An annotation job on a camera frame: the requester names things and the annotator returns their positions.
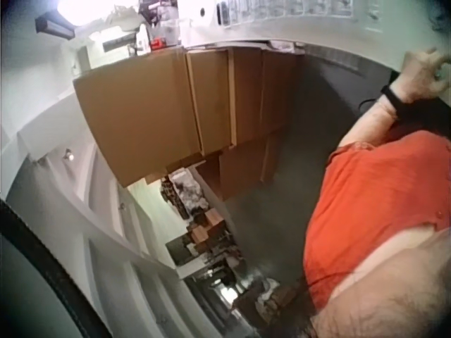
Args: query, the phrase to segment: black cord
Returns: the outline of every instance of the black cord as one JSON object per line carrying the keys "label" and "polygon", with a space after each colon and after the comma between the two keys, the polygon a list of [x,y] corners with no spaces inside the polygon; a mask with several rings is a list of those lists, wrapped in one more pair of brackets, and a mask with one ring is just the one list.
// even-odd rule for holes
{"label": "black cord", "polygon": [[364,111],[362,111],[362,106],[364,104],[367,104],[368,102],[376,102],[376,99],[366,99],[366,100],[363,100],[362,102],[360,102],[359,108],[358,108],[360,113],[364,113]]}

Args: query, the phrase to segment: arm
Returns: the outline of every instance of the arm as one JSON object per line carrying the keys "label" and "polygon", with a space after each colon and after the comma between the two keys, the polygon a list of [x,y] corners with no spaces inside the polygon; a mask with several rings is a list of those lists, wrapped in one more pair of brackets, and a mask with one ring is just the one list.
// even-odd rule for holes
{"label": "arm", "polygon": [[[432,99],[450,86],[449,79],[436,80],[435,72],[450,56],[438,53],[435,49],[419,53],[406,53],[402,72],[390,88],[406,104],[418,99]],[[385,95],[352,126],[338,146],[354,142],[368,142],[374,146],[382,143],[384,136],[396,121],[395,107]]]}

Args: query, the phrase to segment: hand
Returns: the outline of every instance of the hand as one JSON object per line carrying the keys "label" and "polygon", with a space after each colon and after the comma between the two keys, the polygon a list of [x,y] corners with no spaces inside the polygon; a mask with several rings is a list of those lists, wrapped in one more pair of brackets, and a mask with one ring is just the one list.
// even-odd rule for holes
{"label": "hand", "polygon": [[390,88],[407,104],[419,99],[433,99],[450,86],[449,76],[442,80],[435,78],[435,73],[444,63],[451,63],[451,56],[435,49],[416,53],[408,51],[401,74]]}

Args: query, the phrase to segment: floor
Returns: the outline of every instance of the floor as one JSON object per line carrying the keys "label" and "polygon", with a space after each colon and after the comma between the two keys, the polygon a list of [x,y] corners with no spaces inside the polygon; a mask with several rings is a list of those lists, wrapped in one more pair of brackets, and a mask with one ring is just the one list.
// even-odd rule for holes
{"label": "floor", "polygon": [[[384,75],[373,78],[374,67]],[[389,71],[374,67],[362,75],[306,58],[273,182],[225,203],[251,275],[304,282],[304,236],[328,156],[358,118],[358,103],[377,96],[388,80]]]}

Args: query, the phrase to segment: orange shirt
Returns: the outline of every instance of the orange shirt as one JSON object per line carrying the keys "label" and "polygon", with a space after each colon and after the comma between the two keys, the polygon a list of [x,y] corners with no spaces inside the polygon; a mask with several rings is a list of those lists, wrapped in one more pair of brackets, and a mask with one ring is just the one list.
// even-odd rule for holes
{"label": "orange shirt", "polygon": [[450,226],[451,145],[419,131],[379,147],[354,143],[329,159],[307,229],[304,270],[317,310],[369,254],[401,230]]}

